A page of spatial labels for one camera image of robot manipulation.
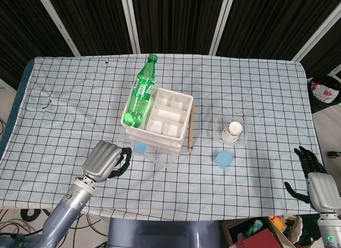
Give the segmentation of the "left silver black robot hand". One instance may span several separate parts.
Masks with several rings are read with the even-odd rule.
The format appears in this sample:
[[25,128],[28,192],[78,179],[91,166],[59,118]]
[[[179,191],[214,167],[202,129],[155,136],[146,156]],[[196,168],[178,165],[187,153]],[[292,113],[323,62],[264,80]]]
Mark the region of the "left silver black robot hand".
[[84,176],[99,183],[121,176],[130,166],[132,150],[100,141],[93,148],[82,168]]

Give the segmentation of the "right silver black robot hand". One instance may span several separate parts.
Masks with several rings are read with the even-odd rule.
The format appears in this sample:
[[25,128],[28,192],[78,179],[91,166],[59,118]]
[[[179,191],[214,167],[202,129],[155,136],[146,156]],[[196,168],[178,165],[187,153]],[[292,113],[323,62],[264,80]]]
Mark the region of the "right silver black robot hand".
[[288,182],[285,182],[287,192],[295,199],[310,204],[318,213],[340,212],[340,195],[332,175],[328,174],[317,156],[300,146],[294,149],[304,173],[307,194],[294,191]]

